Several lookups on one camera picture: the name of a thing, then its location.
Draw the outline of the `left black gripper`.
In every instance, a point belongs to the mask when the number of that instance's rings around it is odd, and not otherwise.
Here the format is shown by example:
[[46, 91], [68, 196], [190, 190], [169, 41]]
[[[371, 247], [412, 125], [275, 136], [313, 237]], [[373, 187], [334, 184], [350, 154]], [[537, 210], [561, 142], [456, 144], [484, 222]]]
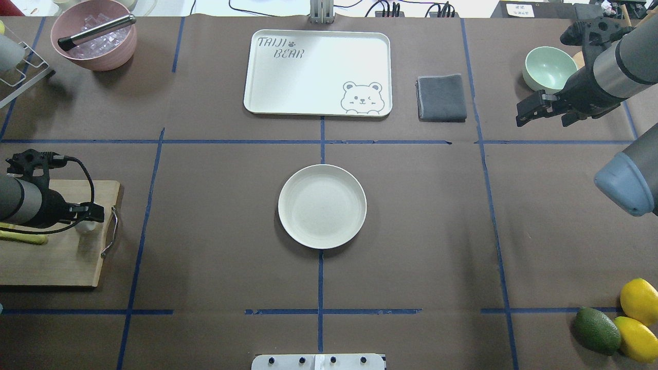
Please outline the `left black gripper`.
[[57, 223], [70, 224], [73, 221], [105, 222], [105, 208], [96, 203], [67, 203], [57, 191], [38, 188], [41, 204], [36, 213], [36, 227], [48, 228]]

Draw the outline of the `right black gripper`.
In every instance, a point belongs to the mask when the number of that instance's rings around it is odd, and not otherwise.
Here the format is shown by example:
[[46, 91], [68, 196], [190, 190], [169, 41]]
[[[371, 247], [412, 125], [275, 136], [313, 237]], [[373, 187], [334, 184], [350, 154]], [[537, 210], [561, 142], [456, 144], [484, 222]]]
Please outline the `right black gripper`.
[[621, 102], [621, 98], [599, 86], [593, 72], [577, 72], [569, 77], [562, 91], [550, 94], [538, 90], [517, 103], [516, 125], [523, 127], [532, 120], [561, 115], [562, 126], [567, 127], [589, 117], [599, 119]]

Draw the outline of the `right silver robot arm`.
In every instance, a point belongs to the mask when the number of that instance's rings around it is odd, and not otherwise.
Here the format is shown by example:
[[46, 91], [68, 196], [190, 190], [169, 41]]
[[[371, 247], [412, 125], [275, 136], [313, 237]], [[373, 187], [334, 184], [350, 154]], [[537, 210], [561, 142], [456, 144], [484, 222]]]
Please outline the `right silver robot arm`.
[[[561, 117], [562, 126], [598, 119], [657, 82], [657, 18], [637, 27], [610, 18], [577, 21], [561, 43], [582, 48], [584, 66], [556, 93], [534, 92], [517, 104], [518, 127], [544, 117]], [[656, 126], [643, 133], [595, 174], [595, 185], [632, 216], [656, 213]]]

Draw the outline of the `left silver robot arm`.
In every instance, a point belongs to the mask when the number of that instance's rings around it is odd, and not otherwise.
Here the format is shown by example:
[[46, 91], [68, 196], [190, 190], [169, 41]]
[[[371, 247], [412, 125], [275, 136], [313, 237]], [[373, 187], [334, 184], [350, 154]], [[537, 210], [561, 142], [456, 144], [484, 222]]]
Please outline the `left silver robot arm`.
[[68, 203], [57, 191], [2, 175], [1, 221], [5, 224], [47, 229], [78, 221], [105, 222], [104, 207], [94, 202]]

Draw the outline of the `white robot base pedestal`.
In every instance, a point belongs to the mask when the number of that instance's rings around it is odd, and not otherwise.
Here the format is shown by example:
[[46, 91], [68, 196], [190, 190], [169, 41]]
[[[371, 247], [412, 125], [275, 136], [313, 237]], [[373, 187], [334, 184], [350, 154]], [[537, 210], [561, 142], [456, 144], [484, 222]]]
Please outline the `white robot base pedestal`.
[[251, 369], [386, 369], [385, 355], [352, 354], [266, 354], [256, 356]]

